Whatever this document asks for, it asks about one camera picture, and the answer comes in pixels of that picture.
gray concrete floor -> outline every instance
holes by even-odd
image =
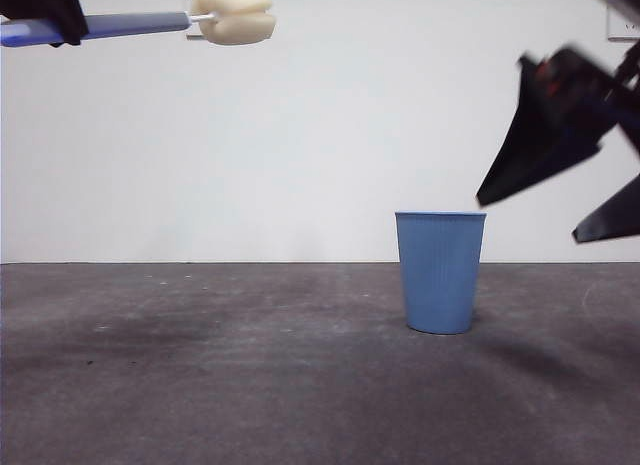
[[[640,264],[483,265],[450,337],[395,264],[2,272],[7,465],[640,463]]]

blue paper cup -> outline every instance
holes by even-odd
[[[471,327],[484,213],[396,212],[409,327],[464,333]]]

white wall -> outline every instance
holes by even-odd
[[[85,13],[183,0],[82,0]],[[614,67],[596,0],[274,0],[256,46],[180,33],[3,54],[3,260],[396,260],[393,212],[475,210],[524,50]],[[488,209],[485,261],[637,261],[573,227],[634,177],[594,160]]]

